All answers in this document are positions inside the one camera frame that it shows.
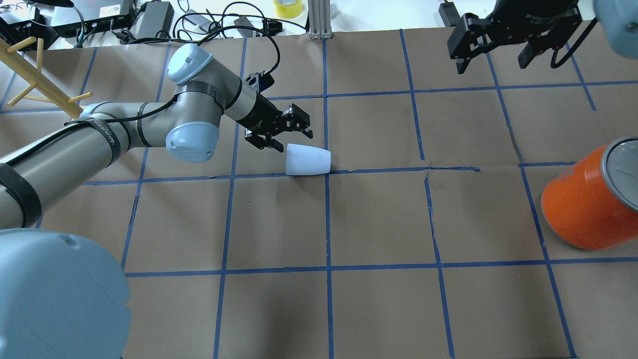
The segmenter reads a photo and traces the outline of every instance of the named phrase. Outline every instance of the black strap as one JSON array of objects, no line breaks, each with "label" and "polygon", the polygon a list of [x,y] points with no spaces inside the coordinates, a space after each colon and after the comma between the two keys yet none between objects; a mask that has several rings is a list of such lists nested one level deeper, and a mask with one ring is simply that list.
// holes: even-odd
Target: black strap
[{"label": "black strap", "polygon": [[107,140],[108,145],[111,147],[111,162],[108,165],[111,165],[115,162],[122,153],[122,147],[120,147],[119,139],[117,138],[115,132],[111,130],[111,127],[108,123],[100,118],[80,118],[78,121],[84,121],[90,124],[96,131],[98,131],[105,140]]},{"label": "black strap", "polygon": [[[98,114],[103,114],[103,115],[107,115],[108,117],[112,118],[112,119],[117,119],[117,116],[108,112],[95,112]],[[128,127],[126,127],[126,125],[123,122],[118,122],[120,125],[122,125],[122,128],[124,129],[124,131],[126,132],[126,137],[128,138],[128,147],[126,148],[126,151],[128,151],[129,149],[131,149],[131,132],[128,130]]]},{"label": "black strap", "polygon": [[241,91],[243,87],[244,87],[244,81],[241,81],[241,79],[239,79],[239,88],[237,89],[237,93],[235,94],[235,97],[233,97],[233,99],[226,104],[226,108],[224,110],[228,110],[229,108],[232,107],[232,105],[235,104],[235,102],[237,102],[237,100],[239,99],[239,95],[241,95]]},{"label": "black strap", "polygon": [[[144,109],[146,108],[146,105],[148,105],[150,102],[144,102],[141,106],[140,109],[137,110],[137,116],[141,116],[144,114]],[[140,136],[140,140],[142,140],[142,143],[144,144],[144,146],[146,147],[152,147],[151,144],[148,143],[148,141],[146,141],[146,137],[144,137],[144,131],[142,130],[142,122],[141,121],[137,121],[137,134]]]},{"label": "black strap", "polygon": [[22,210],[22,227],[26,228],[42,216],[42,203],[35,189],[8,164],[0,164],[0,185],[18,202]]}]

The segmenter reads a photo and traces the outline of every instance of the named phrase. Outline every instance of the metal post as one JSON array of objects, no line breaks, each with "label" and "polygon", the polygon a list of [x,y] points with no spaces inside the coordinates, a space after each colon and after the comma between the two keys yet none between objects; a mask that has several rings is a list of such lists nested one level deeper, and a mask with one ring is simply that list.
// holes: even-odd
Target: metal post
[{"label": "metal post", "polygon": [[311,39],[332,38],[330,0],[308,0],[308,19]]}]

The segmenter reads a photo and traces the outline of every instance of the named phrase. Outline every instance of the gray lid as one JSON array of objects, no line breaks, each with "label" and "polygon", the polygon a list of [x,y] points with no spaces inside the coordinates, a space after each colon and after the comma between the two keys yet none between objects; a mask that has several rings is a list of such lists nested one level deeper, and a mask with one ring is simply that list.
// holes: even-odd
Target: gray lid
[{"label": "gray lid", "polygon": [[638,211],[638,137],[625,137],[609,145],[602,158],[602,172],[609,190]]}]

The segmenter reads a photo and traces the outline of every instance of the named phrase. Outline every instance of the white cup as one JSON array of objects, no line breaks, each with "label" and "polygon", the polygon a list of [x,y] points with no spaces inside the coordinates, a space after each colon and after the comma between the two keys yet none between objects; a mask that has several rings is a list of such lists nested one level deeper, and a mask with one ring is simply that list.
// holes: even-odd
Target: white cup
[{"label": "white cup", "polygon": [[330,172],[330,151],[289,143],[286,148],[286,175],[314,176]]}]

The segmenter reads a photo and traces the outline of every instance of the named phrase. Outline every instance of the blue tape grid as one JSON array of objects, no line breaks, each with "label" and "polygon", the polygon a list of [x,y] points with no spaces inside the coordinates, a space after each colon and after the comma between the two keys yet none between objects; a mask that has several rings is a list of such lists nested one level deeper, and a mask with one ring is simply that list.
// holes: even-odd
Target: blue tape grid
[{"label": "blue tape grid", "polygon": [[[241,54],[241,72],[239,77],[244,78],[244,69],[246,67],[246,45],[248,39],[244,38]],[[231,167],[230,186],[228,188],[228,207],[226,209],[226,231],[224,233],[224,250],[221,258],[221,271],[219,271],[219,295],[217,297],[217,318],[215,322],[215,336],[212,349],[213,359],[219,358],[219,338],[221,336],[221,316],[224,307],[224,289],[226,288],[226,273],[228,264],[228,244],[230,242],[230,224],[233,212],[233,196],[235,193],[235,172],[237,170],[237,146],[239,145],[239,124],[235,124],[235,140],[233,145],[233,162]]]},{"label": "blue tape grid", "polygon": [[[410,85],[410,90],[406,91],[377,91],[377,92],[365,92],[365,93],[329,93],[328,92],[328,74],[327,74],[327,49],[326,49],[326,41],[322,42],[322,54],[323,54],[323,93],[320,95],[304,95],[304,96],[279,96],[279,97],[271,97],[270,100],[296,100],[301,98],[323,98],[324,104],[324,148],[328,149],[328,98],[332,97],[351,97],[351,96],[383,96],[383,95],[410,95],[412,99],[413,106],[413,115],[415,120],[415,129],[417,131],[417,140],[419,144],[419,154],[421,159],[424,159],[424,153],[422,148],[422,140],[420,136],[420,127],[419,127],[419,117],[417,113],[415,94],[416,93],[437,93],[437,92],[458,92],[458,91],[489,91],[496,90],[499,96],[499,100],[501,103],[501,108],[503,110],[503,115],[505,117],[506,125],[510,130],[510,134],[512,136],[512,142],[517,152],[520,154],[521,163],[519,164],[519,168],[521,170],[521,177],[523,179],[523,183],[526,189],[526,193],[528,195],[528,200],[530,203],[530,209],[534,218],[534,223],[537,228],[538,238],[540,245],[542,247],[544,259],[537,261],[493,261],[493,262],[464,262],[464,263],[443,263],[440,258],[440,253],[438,251],[438,247],[436,246],[436,236],[433,224],[433,204],[431,199],[431,194],[429,190],[429,182],[426,178],[425,180],[425,189],[426,189],[426,197],[427,197],[427,205],[428,205],[428,213],[430,216],[432,237],[433,237],[433,245],[435,251],[435,263],[413,263],[413,264],[370,264],[370,265],[355,265],[355,266],[333,266],[331,264],[331,250],[330,250],[330,175],[342,175],[342,174],[355,174],[355,173],[380,173],[380,172],[409,172],[409,171],[427,171],[427,170],[449,170],[449,171],[479,171],[478,167],[405,167],[405,168],[390,168],[390,169],[357,169],[353,171],[340,170],[340,171],[332,171],[329,174],[325,175],[325,209],[326,209],[326,253],[327,253],[327,261],[326,266],[314,266],[314,267],[287,267],[287,268],[258,268],[258,269],[243,269],[243,270],[228,270],[226,268],[227,255],[228,255],[228,241],[230,238],[230,219],[232,214],[232,198],[234,193],[234,180],[240,178],[268,178],[268,177],[281,177],[285,176],[283,173],[268,173],[268,174],[249,174],[249,175],[236,175],[235,168],[237,164],[237,143],[239,139],[239,126],[235,126],[235,144],[234,144],[234,152],[233,152],[233,165],[232,165],[232,173],[229,176],[215,176],[215,177],[180,177],[180,178],[149,178],[144,179],[144,171],[146,160],[148,156],[148,149],[146,149],[144,153],[144,158],[142,160],[142,166],[140,169],[140,176],[137,180],[128,180],[128,181],[91,181],[85,183],[85,185],[124,185],[124,184],[137,184],[137,192],[135,196],[135,202],[133,204],[133,208],[131,210],[131,218],[128,227],[128,232],[126,236],[126,243],[124,245],[124,251],[122,253],[122,262],[121,266],[124,268],[126,264],[126,256],[128,253],[128,247],[130,245],[131,233],[133,230],[133,225],[135,221],[135,214],[137,212],[137,204],[139,200],[139,196],[141,193],[142,185],[144,183],[152,183],[152,182],[165,182],[165,181],[199,181],[199,180],[230,180],[230,188],[229,188],[229,199],[228,199],[228,208],[226,214],[226,233],[225,233],[225,242],[224,242],[224,252],[223,252],[223,260],[222,260],[222,269],[221,270],[204,270],[204,271],[164,271],[164,272],[140,272],[140,273],[126,273],[127,277],[178,277],[178,276],[192,276],[192,275],[220,275],[220,287],[219,287],[219,302],[218,302],[218,316],[216,323],[216,332],[214,335],[214,358],[218,357],[219,350],[219,335],[221,331],[221,318],[223,313],[223,294],[225,287],[225,277],[226,275],[243,275],[243,274],[256,274],[256,273],[297,273],[297,272],[313,272],[313,271],[325,271],[327,274],[327,306],[328,306],[328,334],[329,334],[329,356],[330,359],[334,359],[334,338],[333,338],[333,322],[332,322],[332,272],[333,271],[350,271],[350,270],[402,270],[402,269],[437,269],[439,273],[439,283],[440,283],[440,293],[441,293],[441,304],[443,306],[443,316],[445,321],[445,329],[447,334],[448,346],[449,346],[449,354],[450,357],[454,358],[454,345],[452,339],[452,329],[449,322],[449,310],[447,308],[447,298],[445,295],[445,283],[443,279],[443,269],[444,268],[474,268],[474,267],[499,267],[499,266],[533,266],[533,265],[544,265],[547,267],[548,275],[551,281],[552,290],[554,293],[554,299],[556,300],[556,305],[558,308],[558,312],[560,315],[561,323],[563,325],[563,331],[565,332],[565,338],[570,350],[570,355],[572,357],[576,356],[574,345],[571,341],[571,336],[569,332],[569,328],[567,325],[567,320],[565,319],[565,314],[562,309],[560,294],[558,292],[558,288],[556,285],[556,281],[553,275],[552,265],[554,264],[582,264],[582,263],[620,263],[620,262],[638,262],[638,257],[604,257],[604,258],[584,258],[584,259],[550,259],[549,254],[547,253],[547,249],[545,248],[544,238],[542,235],[542,231],[540,230],[540,224],[538,221],[537,212],[535,210],[535,205],[533,202],[533,198],[531,196],[530,186],[527,180],[527,176],[525,173],[525,168],[528,167],[545,167],[545,166],[560,166],[560,165],[573,165],[573,162],[543,162],[543,163],[526,163],[523,160],[522,153],[520,149],[518,149],[516,145],[516,138],[514,136],[514,129],[509,121],[509,116],[507,113],[507,108],[505,105],[505,101],[503,99],[501,90],[502,89],[529,89],[529,88],[569,88],[569,87],[579,87],[582,86],[585,92],[585,95],[591,105],[591,108],[595,111],[596,106],[594,101],[590,95],[588,87],[591,86],[613,86],[613,85],[630,85],[630,84],[638,84],[638,80],[628,80],[628,81],[605,81],[605,82],[586,82],[582,73],[578,67],[577,61],[574,57],[572,57],[572,63],[574,68],[578,74],[580,83],[564,83],[564,84],[536,84],[536,85],[518,85],[518,86],[501,86],[499,85],[498,78],[496,76],[496,72],[494,70],[494,65],[491,61],[491,57],[489,54],[487,55],[487,60],[489,63],[490,71],[492,72],[494,78],[494,86],[484,86],[484,87],[474,87],[474,88],[436,88],[436,89],[415,89],[413,87],[412,81],[412,69],[410,68],[410,59],[408,55],[408,48],[405,43],[403,30],[399,30],[399,36],[401,38],[401,46],[403,49],[404,60],[406,63],[406,71],[408,74],[408,82]],[[87,70],[87,75],[82,84],[82,89],[80,93],[85,91],[86,84],[89,80],[89,76],[94,64],[94,60],[96,58],[98,52],[98,48],[94,49],[91,62],[89,63],[89,67]],[[167,52],[165,55],[164,61],[164,69],[161,76],[160,84],[158,87],[158,93],[156,96],[156,101],[159,101],[161,94],[161,87],[163,85],[163,81],[165,79],[166,69],[168,65],[170,54],[170,47],[167,47]],[[244,45],[242,50],[242,77],[244,71],[244,65],[246,60],[246,39],[244,39]],[[15,80],[15,74],[13,74],[11,80],[9,81],[8,87],[0,100],[0,108],[2,105],[6,103],[7,97],[10,93],[11,87],[13,86]],[[27,114],[27,113],[37,113],[37,112],[57,112],[61,111],[59,109],[39,109],[39,110],[9,110],[9,111],[0,111],[0,114]],[[42,222],[42,218],[37,223],[37,227],[40,226]]]},{"label": "blue tape grid", "polygon": [[[166,46],[166,54],[164,55],[164,66],[162,68],[161,77],[159,78],[158,91],[155,95],[155,101],[158,102],[161,96],[161,88],[164,84],[164,77],[166,76],[168,68],[168,59],[170,55],[171,46]],[[140,194],[142,193],[142,185],[144,184],[144,171],[146,170],[146,160],[149,158],[149,149],[144,149],[144,157],[142,158],[142,166],[140,168],[140,176],[137,179],[137,190],[135,192],[135,200],[133,201],[133,209],[131,210],[131,219],[129,220],[128,230],[126,231],[126,241],[124,242],[124,250],[122,252],[122,260],[120,266],[122,269],[126,266],[126,258],[128,256],[128,248],[131,244],[131,235],[133,234],[133,226],[135,224],[135,214],[137,213],[137,205],[140,201]]]},{"label": "blue tape grid", "polygon": [[[323,67],[323,148],[329,149],[328,142],[328,52],[326,39],[322,39]],[[328,305],[328,358],[334,359],[334,325],[332,320],[332,249],[330,247],[330,174],[324,175],[325,181],[325,253],[326,286]]]}]

